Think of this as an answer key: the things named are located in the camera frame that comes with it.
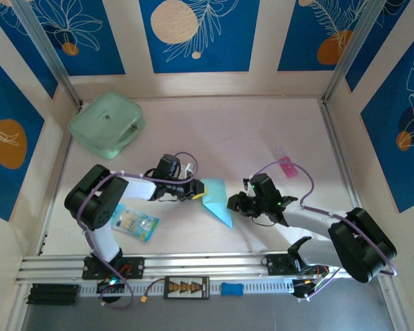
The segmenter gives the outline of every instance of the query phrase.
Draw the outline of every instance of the circuit board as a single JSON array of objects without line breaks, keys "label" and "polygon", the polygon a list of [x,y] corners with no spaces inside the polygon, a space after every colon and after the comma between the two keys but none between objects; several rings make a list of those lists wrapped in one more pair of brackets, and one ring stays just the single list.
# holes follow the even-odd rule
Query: circuit board
[{"label": "circuit board", "polygon": [[201,299],[210,297],[208,277],[172,277],[164,279],[165,299]]}]

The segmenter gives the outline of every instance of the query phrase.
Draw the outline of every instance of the blue sticker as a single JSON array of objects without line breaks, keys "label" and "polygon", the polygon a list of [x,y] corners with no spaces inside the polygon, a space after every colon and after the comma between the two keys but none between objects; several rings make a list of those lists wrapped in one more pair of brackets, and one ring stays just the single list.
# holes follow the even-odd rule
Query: blue sticker
[{"label": "blue sticker", "polygon": [[245,72],[259,0],[139,0],[153,71]]},{"label": "blue sticker", "polygon": [[414,205],[414,42],[362,111],[400,212]]},{"label": "blue sticker", "polygon": [[[387,12],[399,10],[405,1],[388,0],[386,8],[390,9],[384,8],[376,25],[383,25],[388,20]],[[278,71],[333,70],[367,3],[367,0],[297,0]],[[370,42],[374,41],[380,42],[377,37]]]},{"label": "blue sticker", "polygon": [[[50,96],[57,86],[7,1],[0,1],[0,26]],[[29,2],[70,76],[125,74],[102,0]]]},{"label": "blue sticker", "polygon": [[44,120],[0,67],[0,218],[9,221]]},{"label": "blue sticker", "polygon": [[377,18],[376,24],[368,34],[364,45],[345,76],[351,91],[354,91],[408,3],[409,0],[388,0],[385,3],[381,15]]}]

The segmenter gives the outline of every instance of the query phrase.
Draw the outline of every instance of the pink plastic object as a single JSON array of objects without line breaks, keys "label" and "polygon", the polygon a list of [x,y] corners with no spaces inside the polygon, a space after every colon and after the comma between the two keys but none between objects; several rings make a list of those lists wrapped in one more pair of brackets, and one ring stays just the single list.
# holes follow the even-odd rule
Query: pink plastic object
[{"label": "pink plastic object", "polygon": [[286,155],[282,147],[277,146],[273,150],[273,155],[275,156],[276,160],[284,161],[285,163],[280,163],[282,171],[287,176],[287,178],[293,178],[297,176],[297,170],[293,164],[287,163],[291,162],[290,158]]}]

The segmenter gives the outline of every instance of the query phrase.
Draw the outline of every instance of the snack package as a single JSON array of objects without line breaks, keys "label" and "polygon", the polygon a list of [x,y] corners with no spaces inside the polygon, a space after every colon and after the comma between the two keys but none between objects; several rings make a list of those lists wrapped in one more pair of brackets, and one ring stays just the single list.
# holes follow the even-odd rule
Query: snack package
[{"label": "snack package", "polygon": [[110,227],[147,241],[158,225],[159,219],[138,212],[124,203],[118,203],[110,218]]}]

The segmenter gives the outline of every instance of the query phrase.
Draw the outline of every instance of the mint green plastic box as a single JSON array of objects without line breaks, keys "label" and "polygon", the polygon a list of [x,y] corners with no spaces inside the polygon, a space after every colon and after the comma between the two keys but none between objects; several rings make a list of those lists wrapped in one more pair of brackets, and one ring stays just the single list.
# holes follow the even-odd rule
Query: mint green plastic box
[{"label": "mint green plastic box", "polygon": [[144,125],[141,107],[117,93],[105,92],[68,127],[81,146],[109,160],[137,138]]}]

